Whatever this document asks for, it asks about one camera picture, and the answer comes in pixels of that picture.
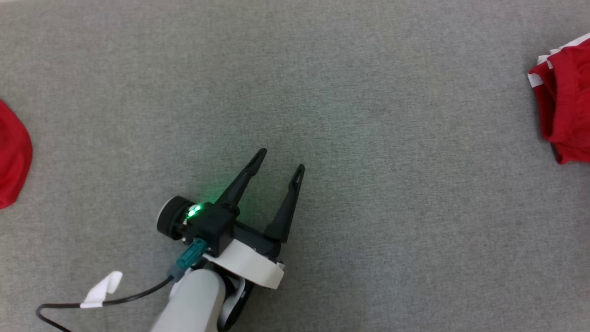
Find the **cable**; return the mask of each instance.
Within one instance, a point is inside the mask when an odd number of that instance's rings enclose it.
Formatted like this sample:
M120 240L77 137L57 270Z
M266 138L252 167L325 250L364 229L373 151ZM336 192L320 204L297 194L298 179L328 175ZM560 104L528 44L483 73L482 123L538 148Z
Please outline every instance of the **cable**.
M148 296L151 293L163 288L168 283L170 283L170 281L172 281L172 280L173 280L173 277L169 276L168 278L166 278L166 280L164 280L161 283L157 284L156 286L148 289L147 291L143 291L141 293L131 295L130 297L124 297L124 298L119 298L116 300L105 301L105 302L103 302L103 307L106 307L108 305L117 305L117 304L121 304L121 303L131 302L131 301L135 301L139 298ZM41 314L41 310L43 310L45 308L49 308L49 309L75 309L75 308L80 308L80 303L43 303L39 307L37 307L37 310L35 311L35 315L37 315L37 318L44 321L45 323L63 331L63 332L72 332L71 330L68 330L67 328L57 324L53 320L50 320L49 318L43 316Z

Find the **red cloth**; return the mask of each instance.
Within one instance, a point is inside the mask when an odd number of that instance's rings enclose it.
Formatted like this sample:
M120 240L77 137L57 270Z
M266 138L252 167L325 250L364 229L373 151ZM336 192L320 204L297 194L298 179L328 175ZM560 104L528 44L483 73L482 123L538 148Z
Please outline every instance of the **red cloth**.
M590 39L564 47L534 67L541 132L557 150L557 162L590 162Z
M25 184L32 156L29 133L0 100L0 209L17 200Z

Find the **folded red garment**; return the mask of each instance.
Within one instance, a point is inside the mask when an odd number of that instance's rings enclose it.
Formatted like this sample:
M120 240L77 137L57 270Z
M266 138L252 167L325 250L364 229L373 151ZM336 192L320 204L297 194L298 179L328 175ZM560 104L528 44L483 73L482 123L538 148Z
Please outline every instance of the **folded red garment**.
M557 162L590 162L590 34L539 57L529 80Z
M0 100L0 209L17 200L33 156L25 126Z

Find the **red cap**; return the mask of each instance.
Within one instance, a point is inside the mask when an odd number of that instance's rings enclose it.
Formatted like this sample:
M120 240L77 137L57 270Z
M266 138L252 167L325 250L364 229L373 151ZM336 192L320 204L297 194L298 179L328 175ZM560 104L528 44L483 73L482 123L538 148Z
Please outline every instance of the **red cap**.
M0 100L0 209L17 200L33 156L29 133Z

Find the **cable connector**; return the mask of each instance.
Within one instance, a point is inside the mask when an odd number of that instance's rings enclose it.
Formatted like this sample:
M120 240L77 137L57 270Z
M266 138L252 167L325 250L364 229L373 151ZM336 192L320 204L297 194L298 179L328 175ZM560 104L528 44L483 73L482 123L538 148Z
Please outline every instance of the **cable connector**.
M176 264L168 269L168 276L173 278L173 282L180 281L186 270L197 263L205 252L207 252L207 243L203 239L196 238L176 260Z

